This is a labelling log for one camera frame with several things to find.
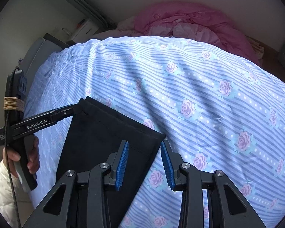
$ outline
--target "black pants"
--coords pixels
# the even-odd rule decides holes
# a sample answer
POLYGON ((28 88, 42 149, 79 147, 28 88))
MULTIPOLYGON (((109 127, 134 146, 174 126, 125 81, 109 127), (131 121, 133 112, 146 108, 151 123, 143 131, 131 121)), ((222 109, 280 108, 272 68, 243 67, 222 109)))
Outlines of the black pants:
MULTIPOLYGON (((61 153, 56 180, 67 170, 83 172, 105 162, 122 140, 129 142, 123 185, 108 192, 112 228, 118 227, 142 184, 165 135, 87 97, 80 99, 82 112, 73 116, 61 153)), ((77 227, 86 227, 87 189, 78 190, 77 227)))

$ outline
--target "white quilted jacket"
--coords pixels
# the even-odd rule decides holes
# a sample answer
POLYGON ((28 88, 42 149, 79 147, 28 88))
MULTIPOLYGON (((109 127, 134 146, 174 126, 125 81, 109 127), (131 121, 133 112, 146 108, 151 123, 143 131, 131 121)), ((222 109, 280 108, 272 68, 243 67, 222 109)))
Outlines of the white quilted jacket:
MULTIPOLYGON (((13 175, 12 181, 17 194, 17 191, 21 186, 20 181, 13 175)), ((3 164, 3 161, 0 163, 0 212, 12 228, 17 227, 16 212, 14 210, 13 195, 8 178, 8 171, 3 164)))

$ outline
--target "pink blanket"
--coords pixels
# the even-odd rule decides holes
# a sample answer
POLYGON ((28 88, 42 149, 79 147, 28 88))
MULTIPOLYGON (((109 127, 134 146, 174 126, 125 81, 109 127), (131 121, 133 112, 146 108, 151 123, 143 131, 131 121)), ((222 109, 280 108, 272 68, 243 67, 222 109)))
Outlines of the pink blanket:
POLYGON ((95 38, 122 36, 162 36, 193 39, 215 45, 229 53, 244 57, 260 66, 245 35, 235 29, 227 16, 198 3, 169 2, 152 5, 136 17, 121 22, 117 30, 95 38))

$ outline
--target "mattress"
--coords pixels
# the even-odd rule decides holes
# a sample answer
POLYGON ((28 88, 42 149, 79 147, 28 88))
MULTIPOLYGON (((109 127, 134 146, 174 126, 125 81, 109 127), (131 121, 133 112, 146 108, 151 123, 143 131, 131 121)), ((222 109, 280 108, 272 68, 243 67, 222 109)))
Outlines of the mattress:
MULTIPOLYGON (((86 96, 166 134, 199 170, 223 170, 267 228, 285 215, 285 84, 252 62, 188 39, 92 39, 41 65, 25 117, 86 96)), ((36 133, 35 207, 55 184, 70 122, 36 133)), ((120 227, 178 227, 181 197, 168 187, 158 153, 120 227)), ((204 220, 207 227, 205 198, 204 220)))

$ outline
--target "metal screw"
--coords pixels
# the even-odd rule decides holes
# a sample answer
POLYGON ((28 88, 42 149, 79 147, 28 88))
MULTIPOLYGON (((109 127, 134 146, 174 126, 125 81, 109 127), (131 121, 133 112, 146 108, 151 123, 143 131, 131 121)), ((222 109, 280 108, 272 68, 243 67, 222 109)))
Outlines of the metal screw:
POLYGON ((101 163, 99 166, 100 166, 100 168, 105 169, 105 168, 109 167, 109 164, 107 162, 104 162, 104 163, 101 163))
POLYGON ((73 171, 73 170, 68 170, 67 172, 66 172, 66 175, 68 176, 68 177, 71 177, 71 176, 73 176, 75 174, 75 171, 73 171))
POLYGON ((183 168, 185 168, 185 169, 190 168, 190 164, 189 164, 189 163, 187 163, 187 162, 182 163, 182 164, 181 164, 181 166, 182 166, 183 168))
POLYGON ((216 170, 215 173, 219 177, 222 177, 224 175, 224 172, 222 170, 216 170))

